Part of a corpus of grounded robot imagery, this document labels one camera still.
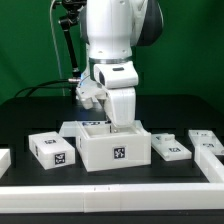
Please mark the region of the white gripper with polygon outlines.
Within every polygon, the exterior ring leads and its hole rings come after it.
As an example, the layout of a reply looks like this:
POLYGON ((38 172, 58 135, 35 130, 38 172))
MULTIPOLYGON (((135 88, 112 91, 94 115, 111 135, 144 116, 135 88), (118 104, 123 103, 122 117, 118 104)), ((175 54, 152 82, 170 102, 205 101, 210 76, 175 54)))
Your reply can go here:
MULTIPOLYGON (((116 127, 131 126, 135 118, 138 74, 132 63, 95 64, 94 78, 106 92, 104 110, 116 127)), ((118 133, 110 125, 110 133, 118 133)))

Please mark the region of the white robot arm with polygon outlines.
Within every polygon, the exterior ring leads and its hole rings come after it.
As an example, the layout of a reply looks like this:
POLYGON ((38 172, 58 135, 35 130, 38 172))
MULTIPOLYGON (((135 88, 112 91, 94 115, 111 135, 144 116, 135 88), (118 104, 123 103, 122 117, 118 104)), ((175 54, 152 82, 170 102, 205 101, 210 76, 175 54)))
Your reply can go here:
POLYGON ((87 67, 77 87, 86 109, 98 100, 117 128, 135 119, 138 74, 134 46, 149 46, 161 35, 163 15, 157 0, 87 0, 81 11, 87 42, 87 67))

